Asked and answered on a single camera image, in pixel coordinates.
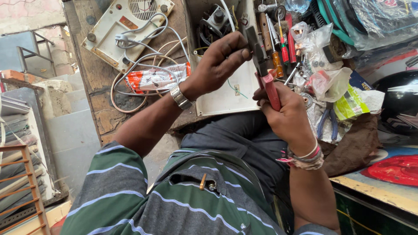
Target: workbench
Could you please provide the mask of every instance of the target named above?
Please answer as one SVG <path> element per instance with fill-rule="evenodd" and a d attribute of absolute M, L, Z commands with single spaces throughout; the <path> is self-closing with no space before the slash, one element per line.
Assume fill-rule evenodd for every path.
<path fill-rule="evenodd" d="M 186 23 L 184 20 L 183 3 L 181 0 L 172 1 L 175 7 L 168 16 L 168 25 L 176 30 L 181 38 L 184 38 L 186 36 Z M 134 114 L 119 112 L 112 105 L 110 88 L 119 72 L 93 53 L 80 47 L 87 34 L 112 2 L 113 0 L 70 0 L 63 3 L 64 15 L 70 31 L 80 73 L 84 81 L 87 100 L 102 145 L 110 142 L 116 130 Z M 176 35 L 171 30 L 167 30 L 161 36 L 152 39 L 148 45 L 158 50 L 162 45 L 174 40 L 178 40 Z M 171 46 L 167 46 L 162 52 L 167 52 L 170 48 Z M 142 54 L 144 55 L 150 52 L 149 49 L 145 49 Z M 170 57 L 179 64 L 187 62 L 182 49 L 177 50 Z M 170 63 L 172 62 L 165 60 L 162 66 L 170 65 Z M 144 64 L 152 64 L 152 60 L 144 61 Z M 137 66 L 134 70 L 147 69 L 149 68 Z M 125 86 L 124 82 L 121 82 L 119 87 L 122 86 Z M 143 97 L 122 94 L 114 94 L 114 96 L 116 105 L 123 110 L 133 110 L 143 101 Z M 149 97 L 147 104 L 141 109 L 149 106 L 158 99 L 159 96 Z M 204 118 L 197 117 L 195 106 L 192 106 L 177 118 L 170 130 L 181 128 L 201 119 Z"/>

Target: silver metal watch strap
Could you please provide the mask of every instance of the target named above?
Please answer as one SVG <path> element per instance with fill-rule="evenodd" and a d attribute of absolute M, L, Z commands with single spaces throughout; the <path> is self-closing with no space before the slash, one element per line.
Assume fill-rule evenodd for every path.
<path fill-rule="evenodd" d="M 178 85 L 170 91 L 170 94 L 181 109 L 186 110 L 191 107 L 192 103 L 184 97 Z"/>

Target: striped shirt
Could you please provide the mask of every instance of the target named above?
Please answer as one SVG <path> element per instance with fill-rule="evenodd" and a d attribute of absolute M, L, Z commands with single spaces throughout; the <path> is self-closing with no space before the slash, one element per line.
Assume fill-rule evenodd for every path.
<path fill-rule="evenodd" d="M 115 141 L 105 145 L 92 160 L 61 234 L 285 235 L 252 169 L 227 153 L 179 149 L 148 194 L 147 187 L 142 158 Z M 305 225 L 294 234 L 336 233 Z"/>

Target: orange metal frame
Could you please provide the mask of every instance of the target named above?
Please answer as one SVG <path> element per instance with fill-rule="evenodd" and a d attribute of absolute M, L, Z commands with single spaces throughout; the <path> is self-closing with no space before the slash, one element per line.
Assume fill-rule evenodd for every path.
<path fill-rule="evenodd" d="M 41 198 L 41 194 L 39 192 L 38 183 L 36 181 L 35 171 L 33 170 L 33 164 L 32 164 L 32 160 L 30 158 L 30 153 L 29 153 L 28 146 L 27 145 L 18 145 L 18 146 L 0 147 L 0 152 L 8 152 L 8 151 L 15 151 L 15 150 L 22 151 L 22 158 L 23 158 L 23 160 L 0 164 L 0 166 L 7 166 L 7 165 L 17 164 L 17 163 L 22 163 L 23 162 L 23 163 L 25 163 L 26 174 L 22 174 L 22 175 L 13 176 L 13 177 L 10 177 L 10 178 L 7 178 L 7 179 L 3 179 L 0 182 L 7 181 L 7 180 L 10 180 L 10 179 L 15 179 L 15 178 L 26 177 L 27 176 L 28 179 L 29 179 L 30 186 L 29 187 L 26 187 L 24 189 L 20 189 L 20 190 L 17 190 L 17 191 L 14 191 L 14 192 L 11 192 L 11 193 L 2 195 L 2 196 L 0 196 L 0 199 L 1 198 L 4 198 L 4 197 L 7 197 L 7 196 L 10 196 L 10 195 L 13 195 L 15 193 L 18 193 L 18 192 L 21 192 L 21 191 L 30 189 L 31 192 L 32 192 L 33 200 L 31 200 L 31 201 L 29 201 L 27 203 L 24 203 L 22 205 L 16 206 L 16 207 L 14 207 L 14 208 L 12 208 L 10 210 L 7 210 L 5 212 L 2 212 L 2 213 L 0 213 L 0 215 L 6 214 L 6 213 L 8 213 L 10 211 L 13 211 L 13 210 L 18 209 L 20 207 L 23 207 L 23 206 L 25 206 L 25 205 L 27 205 L 29 203 L 32 203 L 32 202 L 35 203 L 36 213 L 33 214 L 33 215 L 31 215 L 31 216 L 29 216 L 29 217 L 27 217 L 27 218 L 25 218 L 25 219 L 23 219 L 23 220 L 21 220 L 21 221 L 19 221 L 19 222 L 17 222 L 17 223 L 15 223 L 15 224 L 13 224 L 13 225 L 11 225 L 11 226 L 9 226 L 9 227 L 7 227 L 7 228 L 5 228 L 5 229 L 3 229 L 3 230 L 1 230 L 0 231 L 0 234 L 3 234 L 4 232 L 10 230 L 11 228 L 13 228 L 13 227 L 15 227 L 15 226 L 17 226 L 17 225 L 19 225 L 19 224 L 21 224 L 21 223 L 29 220 L 29 219 L 35 217 L 35 216 L 38 216 L 39 223 L 41 225 L 38 228 L 36 228 L 35 230 L 33 230 L 32 232 L 30 232 L 29 234 L 32 234 L 35 231 L 41 229 L 42 230 L 42 233 L 44 235 L 50 235 L 51 233 L 49 231 L 48 221 L 46 219 L 45 208 L 43 207 L 42 198 Z"/>

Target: hand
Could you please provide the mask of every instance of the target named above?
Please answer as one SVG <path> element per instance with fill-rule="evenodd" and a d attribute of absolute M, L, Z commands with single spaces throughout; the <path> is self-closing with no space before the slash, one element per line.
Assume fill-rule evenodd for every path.
<path fill-rule="evenodd" d="M 290 90 L 281 82 L 275 82 L 282 108 L 274 110 L 265 90 L 257 90 L 253 99 L 267 117 L 268 124 L 273 132 L 289 144 L 290 150 L 299 157 L 309 154 L 316 145 L 306 113 L 303 98 Z"/>
<path fill-rule="evenodd" d="M 229 33 L 212 43 L 193 74 L 179 85 L 183 95 L 195 101 L 219 89 L 235 70 L 251 60 L 250 51 L 245 49 L 247 44 L 240 32 Z"/>

